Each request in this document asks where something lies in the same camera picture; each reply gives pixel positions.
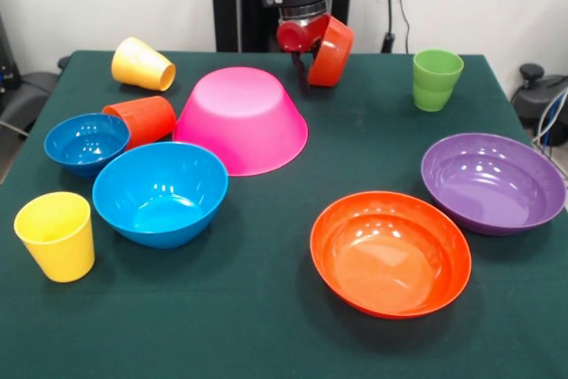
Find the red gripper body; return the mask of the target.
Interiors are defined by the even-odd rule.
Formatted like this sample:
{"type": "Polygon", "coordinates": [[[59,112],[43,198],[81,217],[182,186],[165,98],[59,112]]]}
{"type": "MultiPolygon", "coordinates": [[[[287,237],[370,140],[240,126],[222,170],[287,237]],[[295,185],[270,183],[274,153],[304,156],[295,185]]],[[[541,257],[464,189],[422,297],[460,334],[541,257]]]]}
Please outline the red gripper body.
{"type": "Polygon", "coordinates": [[[328,13],[302,20],[283,20],[276,31],[277,42],[288,53],[312,51],[325,35],[329,20],[328,13]]]}

